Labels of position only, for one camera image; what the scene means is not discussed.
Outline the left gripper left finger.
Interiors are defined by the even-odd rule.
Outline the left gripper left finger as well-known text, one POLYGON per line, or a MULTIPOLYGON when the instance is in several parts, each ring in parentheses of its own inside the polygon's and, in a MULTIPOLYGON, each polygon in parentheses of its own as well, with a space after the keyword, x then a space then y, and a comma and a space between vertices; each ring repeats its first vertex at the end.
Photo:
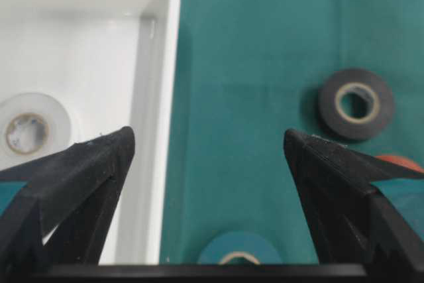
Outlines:
POLYGON ((1 184, 17 192, 1 213, 1 270, 97 264, 134 150, 123 127, 2 170, 1 184))

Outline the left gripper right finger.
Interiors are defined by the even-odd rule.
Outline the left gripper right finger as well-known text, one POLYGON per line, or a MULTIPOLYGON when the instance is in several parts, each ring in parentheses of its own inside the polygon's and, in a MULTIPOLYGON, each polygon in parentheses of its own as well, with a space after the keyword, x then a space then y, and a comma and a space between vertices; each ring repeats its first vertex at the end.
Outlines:
POLYGON ((320 262, 423 271, 423 239, 375 186, 422 173, 295 129, 284 133, 284 155, 320 262))

